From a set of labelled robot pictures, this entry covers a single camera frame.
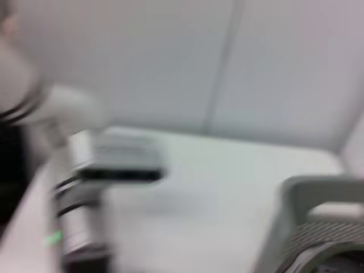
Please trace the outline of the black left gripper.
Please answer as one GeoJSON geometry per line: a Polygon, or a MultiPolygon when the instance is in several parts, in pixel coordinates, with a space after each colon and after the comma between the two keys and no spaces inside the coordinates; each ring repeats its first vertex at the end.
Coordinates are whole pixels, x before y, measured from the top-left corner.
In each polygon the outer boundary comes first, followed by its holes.
{"type": "Polygon", "coordinates": [[[64,272],[103,273],[109,272],[112,254],[107,248],[83,249],[62,256],[64,272]]]}

